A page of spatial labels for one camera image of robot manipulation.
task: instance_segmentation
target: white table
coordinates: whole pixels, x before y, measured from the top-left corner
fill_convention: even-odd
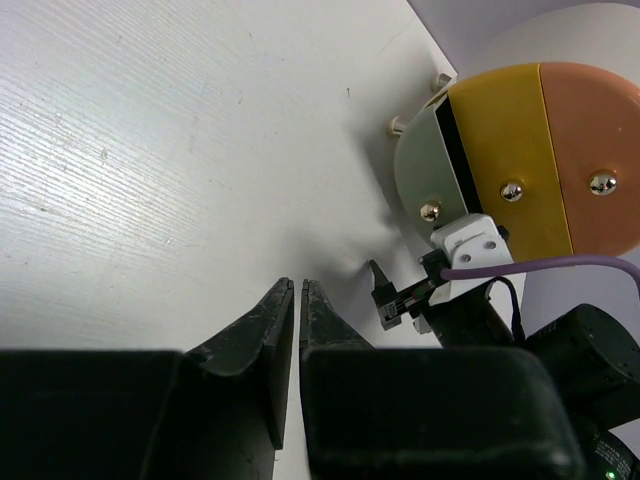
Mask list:
[[[2,0],[0,44],[1,347],[189,349],[280,276],[435,344],[382,332],[365,268],[421,278],[384,128],[451,67],[408,4]]]

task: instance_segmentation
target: orange panel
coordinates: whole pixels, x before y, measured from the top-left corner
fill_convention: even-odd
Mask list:
[[[575,63],[540,67],[549,129],[574,253],[621,255],[640,243],[640,89]],[[594,195],[594,173],[617,189]]]

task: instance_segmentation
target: silver knob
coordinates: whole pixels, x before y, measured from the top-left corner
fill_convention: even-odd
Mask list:
[[[420,209],[420,216],[425,222],[435,222],[440,216],[440,204],[433,200],[425,203]]]
[[[500,195],[507,202],[517,202],[524,193],[522,185],[517,182],[509,182],[500,189]]]
[[[591,177],[589,187],[594,195],[609,195],[618,187],[618,179],[611,172],[598,172]]]

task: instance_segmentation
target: purple cable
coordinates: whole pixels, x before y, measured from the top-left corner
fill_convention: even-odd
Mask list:
[[[602,265],[604,267],[617,268],[618,270],[628,273],[636,282],[638,295],[640,296],[640,268],[621,258],[609,257],[607,255],[568,255],[565,257],[552,257],[542,260],[510,263],[508,265],[497,265],[495,267],[470,268],[468,270],[451,270],[450,268],[445,268],[440,272],[440,276],[445,280],[471,280],[476,278],[502,277],[516,273],[537,272],[538,270],[547,270],[549,268],[575,267],[579,265]]]

